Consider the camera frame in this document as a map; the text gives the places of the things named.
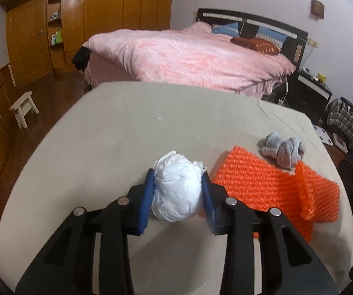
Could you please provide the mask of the pink quilt bed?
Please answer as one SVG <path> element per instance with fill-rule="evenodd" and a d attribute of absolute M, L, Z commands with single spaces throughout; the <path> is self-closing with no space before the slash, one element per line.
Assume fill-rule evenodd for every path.
<path fill-rule="evenodd" d="M 213 34 L 205 22 L 182 30 L 120 29 L 91 36 L 84 78 L 190 85 L 261 98 L 295 72 L 283 54 L 268 55 Z"/>

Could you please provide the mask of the large wooden wardrobe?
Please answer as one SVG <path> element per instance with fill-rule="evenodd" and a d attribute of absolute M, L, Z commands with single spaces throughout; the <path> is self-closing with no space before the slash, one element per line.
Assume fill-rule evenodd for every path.
<path fill-rule="evenodd" d="M 16 86 L 66 70 L 95 34 L 169 29 L 171 4 L 172 0 L 0 0 Z"/>

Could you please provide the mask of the orange foam mesh sheet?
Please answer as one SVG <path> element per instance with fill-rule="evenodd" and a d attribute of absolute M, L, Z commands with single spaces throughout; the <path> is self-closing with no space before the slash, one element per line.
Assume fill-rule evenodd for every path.
<path fill-rule="evenodd" d="M 254 210 L 279 208 L 307 242 L 314 223 L 336 222 L 340 216 L 339 185 L 303 162 L 288 173 L 235 146 L 211 181 Z"/>

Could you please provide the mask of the right wall lamp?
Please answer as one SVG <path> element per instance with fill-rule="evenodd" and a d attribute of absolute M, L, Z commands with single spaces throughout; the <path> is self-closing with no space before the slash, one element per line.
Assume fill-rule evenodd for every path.
<path fill-rule="evenodd" d="M 324 19 L 324 4 L 317 0 L 310 2 L 310 14 L 317 19 Z"/>

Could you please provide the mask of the left blue pillow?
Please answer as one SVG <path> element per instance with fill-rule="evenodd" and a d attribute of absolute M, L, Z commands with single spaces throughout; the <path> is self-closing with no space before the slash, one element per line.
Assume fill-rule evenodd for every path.
<path fill-rule="evenodd" d="M 238 22 L 228 23 L 225 25 L 213 25 L 212 33 L 228 35 L 231 37 L 240 37 Z"/>

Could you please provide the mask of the grey sock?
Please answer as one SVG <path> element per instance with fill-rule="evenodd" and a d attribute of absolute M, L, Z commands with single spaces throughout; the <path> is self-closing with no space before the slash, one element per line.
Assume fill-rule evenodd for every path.
<path fill-rule="evenodd" d="M 277 131 L 268 134 L 258 143 L 260 154 L 273 159 L 283 169 L 292 170 L 306 154 L 307 146 L 297 136 L 283 139 Z"/>

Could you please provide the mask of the yellow plush toy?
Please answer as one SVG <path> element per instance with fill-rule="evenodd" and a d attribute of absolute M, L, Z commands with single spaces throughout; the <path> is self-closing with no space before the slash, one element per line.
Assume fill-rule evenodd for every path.
<path fill-rule="evenodd" d="M 317 80 L 318 80 L 319 83 L 324 85 L 326 83 L 326 76 L 318 73 L 317 74 Z"/>

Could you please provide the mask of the white paper ball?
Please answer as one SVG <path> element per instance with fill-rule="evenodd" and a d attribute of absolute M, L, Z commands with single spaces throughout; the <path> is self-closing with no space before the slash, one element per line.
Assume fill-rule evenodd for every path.
<path fill-rule="evenodd" d="M 176 151 L 168 152 L 154 162 L 155 190 L 152 212 L 166 222 L 185 221 L 203 208 L 202 162 L 189 161 Z"/>

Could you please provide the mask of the plaid shirt on chair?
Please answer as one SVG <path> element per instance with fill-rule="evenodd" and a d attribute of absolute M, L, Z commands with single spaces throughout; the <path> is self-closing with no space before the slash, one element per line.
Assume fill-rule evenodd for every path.
<path fill-rule="evenodd" d="M 335 127 L 346 136 L 349 150 L 353 150 L 353 104 L 345 98 L 333 100 L 326 109 L 326 125 Z"/>

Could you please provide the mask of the small white wooden stool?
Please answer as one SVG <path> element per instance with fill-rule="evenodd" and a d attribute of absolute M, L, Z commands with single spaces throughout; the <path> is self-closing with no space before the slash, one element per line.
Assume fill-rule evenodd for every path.
<path fill-rule="evenodd" d="M 39 114 L 39 110 L 32 99 L 32 91 L 25 92 L 15 103 L 9 108 L 10 112 L 13 112 L 18 127 L 20 129 L 27 129 L 28 124 L 25 116 L 28 113 Z"/>

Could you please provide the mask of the dark wooden headboard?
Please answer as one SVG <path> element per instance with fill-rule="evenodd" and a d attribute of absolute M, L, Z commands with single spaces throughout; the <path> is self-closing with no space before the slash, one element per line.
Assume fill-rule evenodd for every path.
<path fill-rule="evenodd" d="M 260 27 L 285 35 L 286 39 L 280 52 L 299 69 L 307 44 L 307 32 L 277 20 L 239 11 L 199 8 L 194 14 L 196 22 L 203 21 L 210 25 L 237 22 L 242 38 L 255 37 Z"/>

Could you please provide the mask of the right blue pillow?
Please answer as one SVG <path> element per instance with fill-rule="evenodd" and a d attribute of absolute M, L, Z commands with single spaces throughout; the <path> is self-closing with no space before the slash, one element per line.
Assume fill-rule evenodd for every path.
<path fill-rule="evenodd" d="M 279 49 L 282 49 L 284 42 L 286 41 L 287 36 L 285 34 L 273 31 L 272 29 L 268 29 L 265 27 L 259 27 L 256 38 L 264 39 L 274 45 L 276 45 Z"/>

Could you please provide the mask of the beige table cover cloth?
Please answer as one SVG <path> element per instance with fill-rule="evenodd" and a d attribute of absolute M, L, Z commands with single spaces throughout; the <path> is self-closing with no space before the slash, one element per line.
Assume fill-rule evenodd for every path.
<path fill-rule="evenodd" d="M 161 83 L 103 83 L 53 126 L 34 151 L 0 222 L 0 277 L 15 291 L 45 242 L 75 207 L 97 210 L 143 182 L 175 150 L 202 161 L 211 178 L 227 153 L 244 147 L 261 157 L 259 140 L 278 131 L 305 141 L 310 168 L 338 183 L 340 218 L 315 224 L 312 248 L 340 290 L 353 265 L 353 216 L 337 169 L 310 119 L 298 111 L 208 88 Z M 128 237 L 135 294 L 219 294 L 225 236 L 206 219 L 151 218 Z"/>

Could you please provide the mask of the black garment on bed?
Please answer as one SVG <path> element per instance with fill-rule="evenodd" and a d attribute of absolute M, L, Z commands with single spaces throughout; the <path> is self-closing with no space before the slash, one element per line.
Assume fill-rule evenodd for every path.
<path fill-rule="evenodd" d="M 87 47 L 81 47 L 73 56 L 72 64 L 79 71 L 84 72 L 90 60 L 91 50 Z"/>

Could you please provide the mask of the red dotted pillow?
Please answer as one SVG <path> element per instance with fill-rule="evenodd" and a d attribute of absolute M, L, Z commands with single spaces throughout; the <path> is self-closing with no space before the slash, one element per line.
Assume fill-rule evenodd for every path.
<path fill-rule="evenodd" d="M 266 55 L 277 55 L 280 53 L 280 49 L 274 43 L 261 38 L 233 37 L 230 42 Z"/>

